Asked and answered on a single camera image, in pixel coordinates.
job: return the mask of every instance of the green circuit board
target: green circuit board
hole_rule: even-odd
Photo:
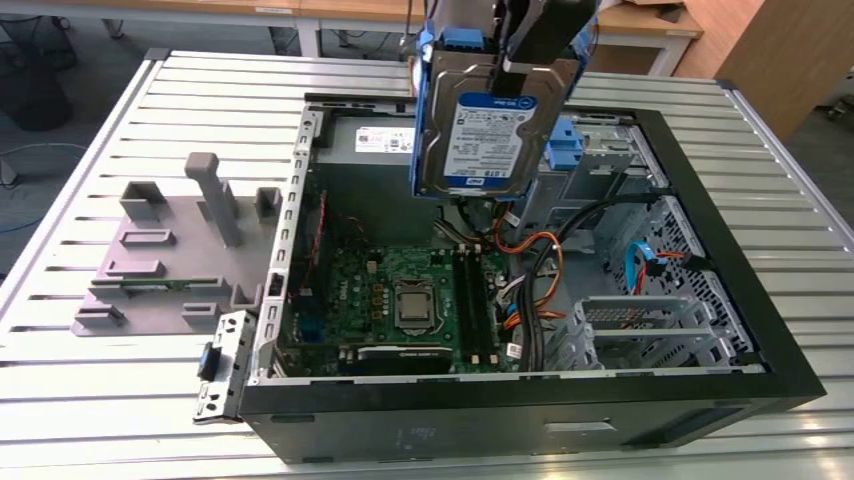
[[[503,257],[496,253],[478,255],[491,299],[495,281],[504,271]],[[454,282],[454,251],[420,247],[342,248],[328,275],[326,315],[303,316],[300,330],[314,330],[304,345],[303,365],[312,376],[336,376],[340,348],[352,345],[398,345],[447,347],[454,350],[454,372],[502,371],[500,364],[472,363],[460,353],[460,327]],[[403,329],[395,323],[403,306],[396,305],[400,289],[431,292],[431,328]],[[498,344],[492,307],[487,305],[492,342]]]

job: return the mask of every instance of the open computer tower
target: open computer tower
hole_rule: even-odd
[[[414,108],[307,97],[262,308],[220,320],[196,422],[247,421],[287,462],[403,461],[674,447],[823,395],[658,112],[566,107],[584,154],[510,204],[414,195]],[[649,192],[562,264],[495,248]],[[531,371],[508,292],[558,272]]]

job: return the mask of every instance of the motherboard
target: motherboard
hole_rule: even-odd
[[[352,246],[332,253],[323,308],[298,308],[300,341],[280,339],[300,374],[502,371],[492,307],[506,284],[500,254]]]

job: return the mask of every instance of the expansion slot bracket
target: expansion slot bracket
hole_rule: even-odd
[[[255,315],[246,310],[219,317],[214,341],[204,346],[199,360],[201,388],[192,417],[197,425],[243,422],[238,407],[256,325]]]

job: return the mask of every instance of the aluminum slotted table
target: aluminum slotted table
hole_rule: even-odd
[[[68,327],[131,180],[197,195],[218,153],[236,195],[287,190],[306,92],[408,95],[403,64],[171,52],[144,61],[0,287],[0,477],[843,478],[854,471],[854,235],[741,94],[588,74],[578,105],[659,110],[829,395],[677,450],[287,466],[246,425],[193,426],[208,336],[77,338]]]

